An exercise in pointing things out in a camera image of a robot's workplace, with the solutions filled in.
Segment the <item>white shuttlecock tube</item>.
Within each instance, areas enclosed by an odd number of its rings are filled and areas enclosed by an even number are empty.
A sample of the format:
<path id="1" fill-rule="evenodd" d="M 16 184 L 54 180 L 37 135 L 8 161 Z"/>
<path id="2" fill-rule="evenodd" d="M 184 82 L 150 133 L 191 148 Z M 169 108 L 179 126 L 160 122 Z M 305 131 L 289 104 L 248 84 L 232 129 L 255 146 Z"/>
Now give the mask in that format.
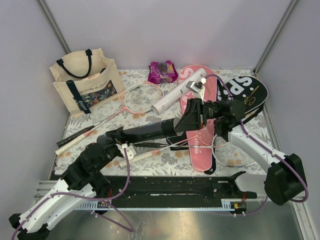
<path id="1" fill-rule="evenodd" d="M 205 75 L 205 69 L 200 68 L 196 70 L 195 73 L 192 73 L 185 80 L 179 83 L 174 89 L 172 89 L 168 94 L 166 94 L 156 103 L 154 103 L 151 106 L 151 110 L 157 115 L 160 115 L 190 90 L 190 87 L 187 87 L 188 84 L 191 85 L 193 83 L 199 83 L 201 78 Z"/>

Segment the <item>black shuttlecock tube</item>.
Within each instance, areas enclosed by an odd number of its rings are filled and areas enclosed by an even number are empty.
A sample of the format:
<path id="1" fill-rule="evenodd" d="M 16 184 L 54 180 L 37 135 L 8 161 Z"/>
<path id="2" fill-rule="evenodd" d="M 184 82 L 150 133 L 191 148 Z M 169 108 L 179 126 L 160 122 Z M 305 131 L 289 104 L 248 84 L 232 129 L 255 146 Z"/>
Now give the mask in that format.
<path id="1" fill-rule="evenodd" d="M 175 137 L 178 135 L 175 127 L 179 120 L 178 117 L 175 117 L 133 128 L 124 128 L 121 126 L 100 135 L 96 139 L 96 143 L 106 147 L 110 144 L 135 144 L 149 140 Z"/>

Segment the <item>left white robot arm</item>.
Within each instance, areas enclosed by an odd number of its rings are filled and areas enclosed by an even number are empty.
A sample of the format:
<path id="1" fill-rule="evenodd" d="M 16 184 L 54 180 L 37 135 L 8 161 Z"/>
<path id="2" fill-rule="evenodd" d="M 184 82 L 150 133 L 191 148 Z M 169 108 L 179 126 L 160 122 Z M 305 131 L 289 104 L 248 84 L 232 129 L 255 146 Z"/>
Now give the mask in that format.
<path id="1" fill-rule="evenodd" d="M 123 127 L 108 131 L 70 164 L 54 187 L 31 209 L 9 217 L 15 229 L 12 239 L 44 240 L 50 231 L 70 212 L 85 201 L 97 200 L 110 204 L 127 189 L 130 180 L 113 196 L 108 195 L 109 182 L 101 173 L 116 157 L 128 162 L 134 156 L 133 141 L 125 135 Z"/>

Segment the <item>pink frame badminton racket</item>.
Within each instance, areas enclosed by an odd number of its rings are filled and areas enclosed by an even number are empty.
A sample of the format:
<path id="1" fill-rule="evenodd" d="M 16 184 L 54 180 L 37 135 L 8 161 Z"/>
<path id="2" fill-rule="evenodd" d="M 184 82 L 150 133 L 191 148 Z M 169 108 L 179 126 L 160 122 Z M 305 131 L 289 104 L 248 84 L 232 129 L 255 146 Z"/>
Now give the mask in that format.
<path id="1" fill-rule="evenodd" d="M 76 137 L 69 143 L 58 147 L 55 151 L 57 156 L 60 156 L 73 146 L 80 143 L 84 140 L 87 136 L 89 136 L 94 130 L 120 114 L 121 112 L 128 112 L 133 115 L 140 115 L 150 112 L 152 109 L 152 104 L 156 103 L 160 98 L 164 96 L 163 90 L 154 83 L 151 82 L 143 82 L 137 83 L 127 90 L 124 91 L 123 95 L 121 96 L 121 105 L 122 108 L 115 112 L 113 115 L 107 117 L 106 119 L 101 120 L 98 123 L 93 124 L 94 127 L 87 132 L 81 134 L 80 136 Z"/>

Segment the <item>pink racket cover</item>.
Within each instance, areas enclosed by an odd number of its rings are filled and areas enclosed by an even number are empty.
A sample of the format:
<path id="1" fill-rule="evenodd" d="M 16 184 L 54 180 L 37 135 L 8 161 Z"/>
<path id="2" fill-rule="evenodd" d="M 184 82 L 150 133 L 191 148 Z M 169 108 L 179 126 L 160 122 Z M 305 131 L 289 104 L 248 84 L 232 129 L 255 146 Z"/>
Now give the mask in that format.
<path id="1" fill-rule="evenodd" d="M 213 70 L 204 65 L 187 65 L 182 68 L 178 75 L 178 83 L 182 83 L 185 79 L 191 76 L 199 69 L 204 69 L 203 76 L 215 74 Z M 213 101 L 217 99 L 217 78 L 210 77 L 204 84 L 204 101 Z M 187 100 L 194 98 L 194 93 L 189 91 L 186 95 L 180 98 L 180 106 L 182 113 L 186 110 Z M 214 120 L 208 119 L 204 128 L 197 131 L 187 131 L 186 138 L 188 140 L 189 155 L 191 166 L 194 170 L 212 175 L 216 169 L 216 160 L 212 154 L 212 142 L 215 135 Z"/>

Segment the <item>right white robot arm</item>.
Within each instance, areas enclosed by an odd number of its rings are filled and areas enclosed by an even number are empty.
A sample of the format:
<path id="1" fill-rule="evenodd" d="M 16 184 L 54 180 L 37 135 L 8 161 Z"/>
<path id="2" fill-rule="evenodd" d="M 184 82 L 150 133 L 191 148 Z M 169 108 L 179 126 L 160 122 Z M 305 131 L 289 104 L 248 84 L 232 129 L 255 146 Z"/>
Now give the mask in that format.
<path id="1" fill-rule="evenodd" d="M 309 190 L 302 160 L 292 153 L 287 155 L 257 138 L 245 127 L 250 121 L 246 115 L 262 107 L 268 98 L 267 87 L 258 79 L 239 76 L 227 83 L 218 82 L 218 100 L 202 100 L 200 97 L 186 101 L 177 132 L 202 130 L 208 120 L 213 120 L 217 135 L 240 148 L 255 160 L 266 172 L 262 182 L 253 181 L 254 174 L 241 173 L 228 184 L 228 194 L 239 198 L 245 192 L 262 191 L 275 204 L 282 206 L 292 201 L 303 203 L 309 198 Z"/>

